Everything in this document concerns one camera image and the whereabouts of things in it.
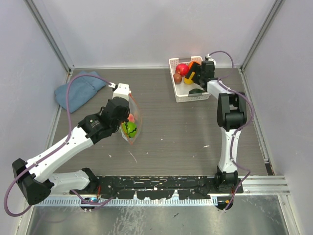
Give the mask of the orange toy fruit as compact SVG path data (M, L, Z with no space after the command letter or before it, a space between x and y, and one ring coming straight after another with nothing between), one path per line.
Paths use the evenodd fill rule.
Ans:
M191 68L194 63L195 63L195 61L191 61L191 62L188 64L188 67Z

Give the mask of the dark green toy avocado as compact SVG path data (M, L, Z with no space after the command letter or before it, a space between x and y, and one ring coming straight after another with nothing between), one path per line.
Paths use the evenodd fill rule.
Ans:
M201 93L204 93L204 92L205 91L202 90L202 89L194 88L194 89L191 89L188 94L201 94Z

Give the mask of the red toy apple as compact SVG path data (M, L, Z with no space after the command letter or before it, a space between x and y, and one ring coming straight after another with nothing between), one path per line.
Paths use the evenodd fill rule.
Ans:
M176 73L179 73L182 77L186 76L189 72L189 67L186 64L178 64L176 66Z

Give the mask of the pink toy peach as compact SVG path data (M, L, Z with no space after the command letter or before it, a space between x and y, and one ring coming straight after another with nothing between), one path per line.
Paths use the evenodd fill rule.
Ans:
M129 116L128 116L128 121L135 123L135 118L134 118L134 115L133 115L133 114L131 114L131 113L129 114Z

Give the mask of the green toy fruit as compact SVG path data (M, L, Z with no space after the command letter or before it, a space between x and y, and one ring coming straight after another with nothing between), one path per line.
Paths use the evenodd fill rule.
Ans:
M133 122L122 123L122 130L128 138L134 138L137 134L137 125Z

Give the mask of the clear zip bag orange zipper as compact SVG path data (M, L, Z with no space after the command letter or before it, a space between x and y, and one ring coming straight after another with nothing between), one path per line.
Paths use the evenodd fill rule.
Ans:
M142 129L142 113L132 94L129 94L129 108L128 121L120 125L119 132L125 141L133 145Z

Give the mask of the yellow toy lemon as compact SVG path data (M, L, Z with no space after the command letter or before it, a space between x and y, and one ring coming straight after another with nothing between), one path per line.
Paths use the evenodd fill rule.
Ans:
M191 85L193 83L192 79L187 79L187 78L184 78L184 83L187 84L187 85Z

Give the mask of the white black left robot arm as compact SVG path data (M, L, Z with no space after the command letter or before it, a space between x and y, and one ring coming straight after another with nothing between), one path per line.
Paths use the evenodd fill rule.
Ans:
M129 101L122 97L108 100L98 113L86 116L71 133L45 152L27 161L13 162L17 185L29 205L45 200L52 192L81 190L96 192L99 181L89 168L56 174L55 170L79 152L117 132L130 113Z

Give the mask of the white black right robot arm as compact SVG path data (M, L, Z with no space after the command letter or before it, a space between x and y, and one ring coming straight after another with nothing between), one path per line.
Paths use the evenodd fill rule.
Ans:
M206 58L188 65L185 76L187 82L199 85L217 101L217 124L222 133L221 157L214 175L214 186L218 192L225 193L238 182L237 148L240 128L246 124L245 94L227 87L215 77L215 62Z

